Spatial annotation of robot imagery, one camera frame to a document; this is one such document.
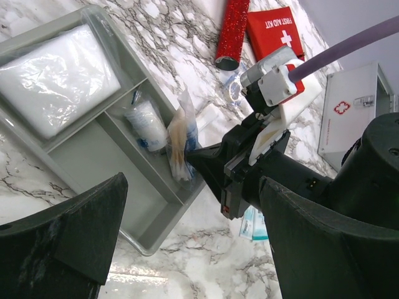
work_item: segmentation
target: plastic wrap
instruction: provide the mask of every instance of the plastic wrap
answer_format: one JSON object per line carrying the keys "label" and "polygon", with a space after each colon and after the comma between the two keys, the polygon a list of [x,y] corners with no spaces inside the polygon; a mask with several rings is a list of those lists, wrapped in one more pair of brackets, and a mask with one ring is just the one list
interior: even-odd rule
{"label": "plastic wrap", "polygon": [[132,124],[142,147],[157,153],[166,146],[168,133],[165,124],[157,105],[148,94],[135,91],[132,105],[127,107],[124,115]]}
{"label": "plastic wrap", "polygon": [[254,231],[252,234],[252,240],[254,241],[264,241],[268,240],[269,236],[267,234],[266,224],[264,222],[263,213],[255,209],[254,213]]}
{"label": "plastic wrap", "polygon": [[195,109],[187,86],[178,97],[179,109],[168,126],[168,153],[172,175],[185,189],[195,183],[195,169],[186,161],[186,153],[200,147]]}
{"label": "plastic wrap", "polygon": [[247,67],[243,62],[240,62],[239,67],[231,74],[223,84],[223,98],[232,106],[240,106],[245,97],[241,94],[243,86],[241,85],[240,77],[247,71]]}
{"label": "plastic wrap", "polygon": [[243,222],[241,223],[241,228],[239,230],[240,237],[252,240],[252,235],[254,233],[254,214],[255,208],[249,206],[244,213]]}
{"label": "plastic wrap", "polygon": [[45,139],[121,88],[123,73],[106,24],[85,22],[10,54],[10,61],[0,67],[0,93]]}

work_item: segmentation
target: red first aid kit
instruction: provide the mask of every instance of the red first aid kit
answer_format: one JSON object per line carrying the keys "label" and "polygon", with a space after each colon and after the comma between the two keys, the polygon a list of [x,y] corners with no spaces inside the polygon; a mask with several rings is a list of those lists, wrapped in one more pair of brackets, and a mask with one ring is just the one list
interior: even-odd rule
{"label": "red first aid kit", "polygon": [[291,47],[296,56],[304,60],[304,50],[289,7],[249,12],[247,32],[257,61],[283,45]]}

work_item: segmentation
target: red label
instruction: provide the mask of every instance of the red label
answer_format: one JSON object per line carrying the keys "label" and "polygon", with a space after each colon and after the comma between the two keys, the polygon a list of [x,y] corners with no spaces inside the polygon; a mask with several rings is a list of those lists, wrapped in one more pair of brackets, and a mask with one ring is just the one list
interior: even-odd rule
{"label": "red label", "polygon": [[348,111],[349,108],[350,105],[347,102],[342,101],[337,106],[335,106],[334,111],[339,115],[343,115],[346,111]]}
{"label": "red label", "polygon": [[[293,65],[293,64],[286,64],[286,67],[287,67],[288,71],[291,71],[291,70],[293,70],[293,69],[295,68],[295,65]],[[305,91],[305,85],[304,85],[304,83],[302,82],[302,80],[299,80],[298,82],[296,82],[296,83],[295,83],[295,87],[297,88],[296,94],[293,95],[293,96],[291,96],[291,97],[289,97],[287,100],[281,102],[281,104],[283,104],[283,103],[289,101],[290,99],[296,97],[297,95],[300,95],[302,92]]]}
{"label": "red label", "polygon": [[289,7],[249,12],[247,30],[258,61],[283,45],[291,47],[298,58],[304,56],[297,26]]}

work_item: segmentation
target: white gauze pad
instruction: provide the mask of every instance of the white gauze pad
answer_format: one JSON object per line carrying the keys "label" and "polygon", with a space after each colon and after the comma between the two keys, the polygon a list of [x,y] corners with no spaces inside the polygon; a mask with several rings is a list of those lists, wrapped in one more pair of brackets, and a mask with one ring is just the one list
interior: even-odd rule
{"label": "white gauze pad", "polygon": [[120,89],[88,25],[0,67],[0,92],[49,139]]}

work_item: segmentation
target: white first aid box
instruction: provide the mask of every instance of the white first aid box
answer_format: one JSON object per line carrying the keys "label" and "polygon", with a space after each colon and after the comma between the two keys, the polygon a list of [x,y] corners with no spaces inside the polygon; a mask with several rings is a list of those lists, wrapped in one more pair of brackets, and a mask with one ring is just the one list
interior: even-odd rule
{"label": "white first aid box", "polygon": [[398,106],[377,62],[328,75],[319,155],[338,171],[367,125],[379,115],[397,112]]}

